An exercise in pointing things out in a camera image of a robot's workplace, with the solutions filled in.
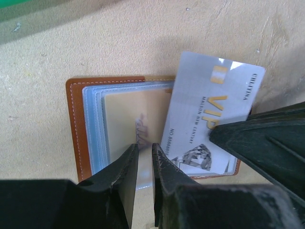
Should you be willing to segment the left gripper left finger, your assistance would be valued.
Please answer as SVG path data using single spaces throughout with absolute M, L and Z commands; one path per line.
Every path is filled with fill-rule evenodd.
M 75 184 L 67 179 L 2 180 L 3 229 L 129 229 L 139 148 L 130 145 L 100 172 Z

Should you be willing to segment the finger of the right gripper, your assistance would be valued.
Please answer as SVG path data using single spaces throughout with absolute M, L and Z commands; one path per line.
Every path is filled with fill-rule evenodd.
M 217 126 L 210 141 L 295 200 L 305 198 L 305 121 L 252 120 Z
M 248 124 L 305 123 L 305 103 L 289 105 L 272 111 L 254 114 L 248 117 Z

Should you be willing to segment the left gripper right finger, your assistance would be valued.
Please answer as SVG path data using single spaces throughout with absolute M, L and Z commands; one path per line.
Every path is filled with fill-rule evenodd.
M 266 184 L 201 185 L 152 145 L 155 226 L 160 229 L 298 229 L 288 195 Z

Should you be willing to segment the silver VIP card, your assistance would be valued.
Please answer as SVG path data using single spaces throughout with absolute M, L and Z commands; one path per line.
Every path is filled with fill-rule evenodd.
M 235 173 L 237 158 L 209 139 L 218 125 L 245 121 L 264 78 L 261 66 L 183 52 L 161 147 L 190 177 Z

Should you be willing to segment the green plastic bin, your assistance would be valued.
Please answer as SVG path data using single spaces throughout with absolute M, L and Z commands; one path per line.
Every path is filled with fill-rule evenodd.
M 41 11 L 58 4 L 62 4 L 62 0 L 30 0 L 9 7 L 1 8 L 0 21 L 7 21 L 20 16 Z

